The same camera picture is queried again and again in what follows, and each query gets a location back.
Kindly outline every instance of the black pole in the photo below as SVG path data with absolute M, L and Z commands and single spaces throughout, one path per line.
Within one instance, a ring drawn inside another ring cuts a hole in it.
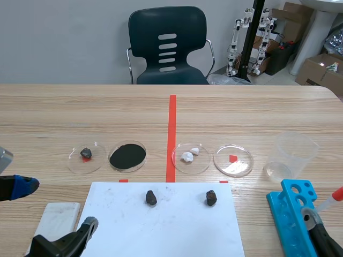
M 253 8 L 255 9 L 255 12 L 253 13 L 252 22 L 248 28 L 247 36 L 245 37 L 240 67 L 238 68 L 237 77 L 245 79 L 247 81 L 249 81 L 247 77 L 249 59 L 252 51 L 252 46 L 255 41 L 255 36 L 258 30 L 258 25 L 263 11 L 263 6 L 264 0 L 254 0 Z

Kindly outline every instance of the sink pedestal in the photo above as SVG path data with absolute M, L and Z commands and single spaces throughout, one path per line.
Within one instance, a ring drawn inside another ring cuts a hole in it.
M 319 54 L 337 13 L 317 11 L 315 21 L 297 54 L 290 74 L 297 76 L 307 58 Z

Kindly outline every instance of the white rock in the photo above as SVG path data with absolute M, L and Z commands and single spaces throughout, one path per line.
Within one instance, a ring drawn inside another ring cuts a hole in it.
M 190 150 L 190 152 L 193 153 L 194 155 L 199 155 L 199 151 L 200 151 L 200 149 L 198 147 L 192 148 Z
M 192 162 L 193 161 L 193 155 L 190 152 L 185 152 L 181 155 L 181 159 L 185 162 Z

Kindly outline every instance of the pipette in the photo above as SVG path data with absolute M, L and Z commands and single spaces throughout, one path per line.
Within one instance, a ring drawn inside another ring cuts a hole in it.
M 324 209 L 327 209 L 331 205 L 335 205 L 336 203 L 343 200 L 343 187 L 337 189 L 334 191 L 329 198 L 325 200 L 325 202 L 322 202 L 317 208 L 317 212 L 320 212 Z

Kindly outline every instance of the glass petri dish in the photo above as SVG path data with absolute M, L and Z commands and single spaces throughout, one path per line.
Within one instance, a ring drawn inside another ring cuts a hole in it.
M 192 162 L 185 162 L 181 159 L 181 155 L 192 148 L 199 148 L 199 155 L 193 155 Z M 171 157 L 175 168 L 186 174 L 202 173 L 207 170 L 211 162 L 209 152 L 200 143 L 181 143 L 174 148 Z
M 113 169 L 122 173 L 136 171 L 146 161 L 145 146 L 133 140 L 119 142 L 109 152 L 108 161 Z
M 90 159 L 85 159 L 81 156 L 81 151 L 88 148 L 92 152 Z M 77 174 L 87 174 L 99 169 L 106 158 L 106 149 L 99 142 L 89 142 L 73 148 L 69 154 L 68 167 Z
M 218 170 L 232 177 L 243 177 L 252 170 L 253 159 L 245 148 L 238 145 L 220 146 L 213 155 Z

